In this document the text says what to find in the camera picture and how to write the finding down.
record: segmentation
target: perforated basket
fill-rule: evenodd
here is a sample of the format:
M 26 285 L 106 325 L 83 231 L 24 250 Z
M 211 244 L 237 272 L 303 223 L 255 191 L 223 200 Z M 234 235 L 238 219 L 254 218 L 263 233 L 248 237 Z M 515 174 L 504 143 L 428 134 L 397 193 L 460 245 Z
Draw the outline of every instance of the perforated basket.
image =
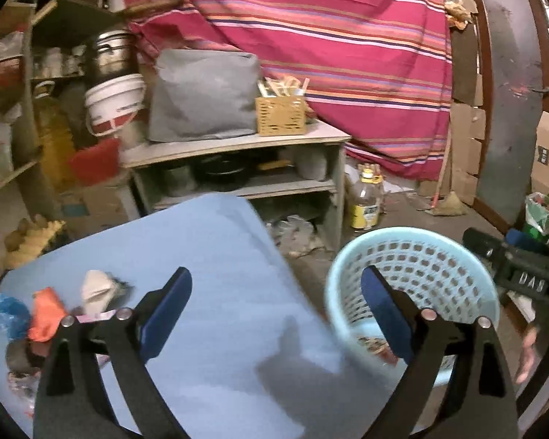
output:
M 388 283 L 407 292 L 419 308 L 430 307 L 444 319 L 473 323 L 487 316 L 498 328 L 496 288 L 482 263 L 465 247 L 431 231 L 416 228 L 378 229 L 354 239 L 341 250 L 329 270 L 325 306 L 340 342 L 373 374 L 398 381 L 406 364 L 386 364 L 371 353 L 384 336 L 360 288 L 362 270 L 375 265 Z M 435 385 L 446 384 L 454 357 L 446 356 Z

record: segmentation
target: yellow bottle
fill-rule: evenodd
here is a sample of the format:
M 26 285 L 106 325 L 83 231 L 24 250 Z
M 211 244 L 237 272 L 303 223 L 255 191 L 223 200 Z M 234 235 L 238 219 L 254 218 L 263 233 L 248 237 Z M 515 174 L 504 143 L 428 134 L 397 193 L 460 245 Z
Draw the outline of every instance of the yellow bottle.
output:
M 69 159 L 75 155 L 75 147 L 69 130 L 67 114 L 51 92 L 55 83 L 47 80 L 33 92 L 34 121 L 39 143 L 42 146 L 41 166 L 55 191 L 73 187 L 76 179 L 69 167 Z
M 354 229 L 368 231 L 378 224 L 384 191 L 378 165 L 364 165 L 360 180 L 352 188 L 351 215 Z

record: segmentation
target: wooden door frame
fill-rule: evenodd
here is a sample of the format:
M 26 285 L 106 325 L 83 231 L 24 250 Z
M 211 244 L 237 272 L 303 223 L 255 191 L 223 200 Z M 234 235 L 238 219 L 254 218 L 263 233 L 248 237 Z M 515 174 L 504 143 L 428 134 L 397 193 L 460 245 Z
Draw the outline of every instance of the wooden door frame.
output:
M 478 8 L 477 15 L 477 31 L 478 31 L 478 54 L 480 57 L 480 73 L 482 74 L 483 84 L 483 105 L 482 108 L 486 112 L 486 133 L 482 143 L 482 153 L 480 157 L 480 168 L 478 178 L 482 172 L 482 166 L 488 150 L 488 142 L 490 136 L 490 124 L 492 123 L 492 108 L 494 102 L 494 80 L 492 73 L 492 52 L 490 50 L 490 30 L 488 28 L 488 18 L 483 0 L 475 0 Z M 541 72 L 542 72 L 542 87 L 549 87 L 549 31 L 548 19 L 541 0 L 529 0 L 537 38 L 539 40 L 539 49 L 541 52 Z M 549 112 L 549 95 L 543 96 L 543 110 Z M 472 205 L 474 210 L 486 219 L 492 226 L 505 234 L 511 227 L 521 228 L 524 223 L 524 208 L 519 214 L 514 224 L 508 223 L 504 218 L 496 213 L 490 206 L 486 205 L 481 199 L 476 197 Z

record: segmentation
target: blue plastic bag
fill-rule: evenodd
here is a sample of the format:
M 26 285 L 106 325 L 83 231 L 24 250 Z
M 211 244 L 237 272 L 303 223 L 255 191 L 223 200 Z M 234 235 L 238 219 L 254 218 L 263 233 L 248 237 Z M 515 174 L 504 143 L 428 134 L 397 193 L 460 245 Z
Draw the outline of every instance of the blue plastic bag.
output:
M 20 300 L 0 294 L 0 326 L 8 341 L 25 338 L 30 327 L 30 312 Z

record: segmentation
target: striped curtain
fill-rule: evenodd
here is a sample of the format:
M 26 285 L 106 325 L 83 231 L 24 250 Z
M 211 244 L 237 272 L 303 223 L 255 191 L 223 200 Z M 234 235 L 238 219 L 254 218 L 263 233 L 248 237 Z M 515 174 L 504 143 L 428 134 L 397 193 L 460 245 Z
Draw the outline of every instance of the striped curtain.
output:
M 353 137 L 350 155 L 438 176 L 451 99 L 444 0 L 184 0 L 131 29 L 153 59 L 164 48 L 240 49 L 266 76 L 310 78 L 310 106 Z

